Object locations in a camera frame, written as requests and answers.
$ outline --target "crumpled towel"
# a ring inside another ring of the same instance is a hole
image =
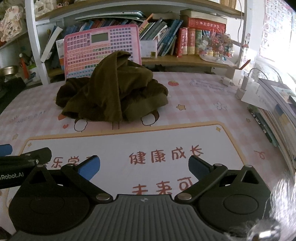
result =
[[[130,53],[105,57],[90,78],[69,78],[57,93],[62,114],[74,119],[134,121],[168,103],[168,90],[152,71],[134,63]]]

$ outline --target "figurine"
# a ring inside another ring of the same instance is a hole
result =
[[[9,41],[22,32],[20,21],[24,9],[19,6],[12,6],[6,10],[4,18],[0,22],[0,32],[3,34],[1,42]]]

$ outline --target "cable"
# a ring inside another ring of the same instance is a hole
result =
[[[260,69],[258,69],[258,68],[252,68],[252,69],[250,70],[250,72],[248,73],[248,78],[249,78],[249,76],[250,76],[252,70],[254,70],[254,69],[256,69],[256,70],[260,71],[261,73],[263,73],[264,76],[266,77],[266,79],[269,80],[268,77],[266,76],[266,74],[265,74],[262,70],[260,70]]]
[[[243,49],[242,46],[241,46],[241,42],[240,42],[240,40],[239,40],[239,31],[240,31],[240,28],[241,28],[241,26],[242,26],[242,3],[241,3],[240,0],[239,0],[239,5],[240,5],[240,7],[241,7],[241,22],[240,22],[240,24],[239,24],[239,30],[238,30],[238,32],[237,32],[237,42],[238,42],[238,44],[239,44],[241,50],[244,51],[244,49]]]

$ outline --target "toy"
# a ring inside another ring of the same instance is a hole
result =
[[[39,17],[47,12],[54,10],[57,7],[56,0],[37,0],[34,3],[35,17]]]
[[[215,32],[211,35],[205,34],[197,43],[197,53],[215,57],[216,62],[224,63],[227,58],[233,57],[233,43],[229,34]]]
[[[12,6],[6,10],[4,18],[0,22],[0,32],[3,34],[1,42],[9,41],[22,32],[20,19],[23,11],[23,8],[19,6]]]

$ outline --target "paper card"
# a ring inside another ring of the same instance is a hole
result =
[[[272,111],[274,107],[272,108],[270,106],[270,102],[267,100],[266,95],[269,94],[263,89],[263,87],[256,82],[252,82],[248,83],[242,101],[264,110]]]
[[[157,57],[157,40],[141,40],[140,41],[141,58]]]

